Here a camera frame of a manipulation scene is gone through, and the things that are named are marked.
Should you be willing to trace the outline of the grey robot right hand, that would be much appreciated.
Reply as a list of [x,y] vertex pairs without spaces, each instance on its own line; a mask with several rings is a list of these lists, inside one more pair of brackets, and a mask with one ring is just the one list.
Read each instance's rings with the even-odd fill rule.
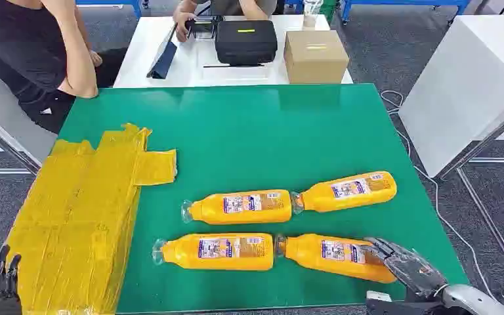
[[364,250],[383,262],[397,280],[406,287],[407,298],[433,301],[448,285],[443,274],[413,249],[406,249],[383,238],[366,237]]

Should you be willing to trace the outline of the person's right hand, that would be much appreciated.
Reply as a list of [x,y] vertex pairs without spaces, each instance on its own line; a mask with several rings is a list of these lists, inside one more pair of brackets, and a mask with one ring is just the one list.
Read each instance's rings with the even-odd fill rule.
[[182,12],[176,11],[173,15],[173,20],[176,23],[175,34],[177,39],[183,43],[188,39],[189,31],[186,27],[186,23],[195,18],[195,14],[192,12]]

